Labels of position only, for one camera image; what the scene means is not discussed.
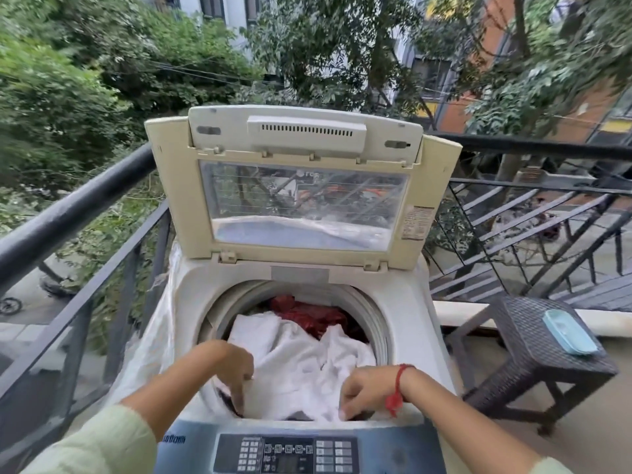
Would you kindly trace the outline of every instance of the laundry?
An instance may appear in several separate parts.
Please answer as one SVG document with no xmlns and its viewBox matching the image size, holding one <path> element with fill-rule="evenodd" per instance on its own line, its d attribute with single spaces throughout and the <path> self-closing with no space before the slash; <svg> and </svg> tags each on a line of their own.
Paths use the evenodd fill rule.
<svg viewBox="0 0 632 474">
<path fill-rule="evenodd" d="M 297 302 L 289 294 L 273 298 L 270 307 L 277 316 L 294 321 L 316 339 L 320 339 L 329 326 L 339 324 L 343 330 L 347 327 L 347 318 L 338 308 Z"/>
<path fill-rule="evenodd" d="M 344 380 L 357 366 L 375 366 L 371 347 L 345 335 L 341 325 L 329 326 L 318 340 L 272 311 L 238 315 L 228 341 L 254 358 L 253 378 L 244 386 L 245 418 L 337 420 Z"/>
</svg>

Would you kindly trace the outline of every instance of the control panel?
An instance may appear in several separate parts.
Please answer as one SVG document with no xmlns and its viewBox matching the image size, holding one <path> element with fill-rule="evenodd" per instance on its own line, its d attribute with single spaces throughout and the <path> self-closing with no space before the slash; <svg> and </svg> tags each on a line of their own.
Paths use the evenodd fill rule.
<svg viewBox="0 0 632 474">
<path fill-rule="evenodd" d="M 359 474 L 355 437 L 220 434 L 213 472 Z"/>
</svg>

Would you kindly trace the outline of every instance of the transparent lid window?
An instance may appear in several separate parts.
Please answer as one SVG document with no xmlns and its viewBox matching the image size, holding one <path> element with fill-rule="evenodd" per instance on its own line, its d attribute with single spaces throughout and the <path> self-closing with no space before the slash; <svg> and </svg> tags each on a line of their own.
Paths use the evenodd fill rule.
<svg viewBox="0 0 632 474">
<path fill-rule="evenodd" d="M 200 161 L 215 239 L 280 248 L 387 251 L 405 174 Z"/>
</svg>

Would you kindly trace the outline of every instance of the red cloth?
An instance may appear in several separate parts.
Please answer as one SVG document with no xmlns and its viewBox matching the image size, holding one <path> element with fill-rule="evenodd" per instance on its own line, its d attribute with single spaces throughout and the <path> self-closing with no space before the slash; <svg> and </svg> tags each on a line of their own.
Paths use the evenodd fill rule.
<svg viewBox="0 0 632 474">
<path fill-rule="evenodd" d="M 347 316 L 338 308 L 315 306 L 297 302 L 294 296 L 284 294 L 270 301 L 270 308 L 282 319 L 294 321 L 308 334 L 320 339 L 329 326 L 339 324 L 347 329 Z"/>
</svg>

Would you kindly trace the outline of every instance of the wicker stool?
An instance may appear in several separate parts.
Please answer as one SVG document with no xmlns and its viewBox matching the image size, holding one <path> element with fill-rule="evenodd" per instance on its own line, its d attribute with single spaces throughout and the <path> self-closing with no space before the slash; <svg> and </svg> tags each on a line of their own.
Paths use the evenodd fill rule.
<svg viewBox="0 0 632 474">
<path fill-rule="evenodd" d="M 542 320 L 549 309 L 571 313 L 599 347 L 594 355 L 573 356 L 557 343 Z M 494 320 L 510 358 L 479 386 L 463 344 L 464 337 L 488 320 Z M 540 424 L 538 433 L 549 435 L 555 423 L 618 373 L 617 367 L 575 310 L 565 303 L 533 298 L 503 297 L 446 337 L 465 386 L 470 406 L 495 419 Z M 544 382 L 554 404 L 545 412 L 507 407 L 526 391 Z M 557 382 L 573 384 L 562 392 Z"/>
</svg>

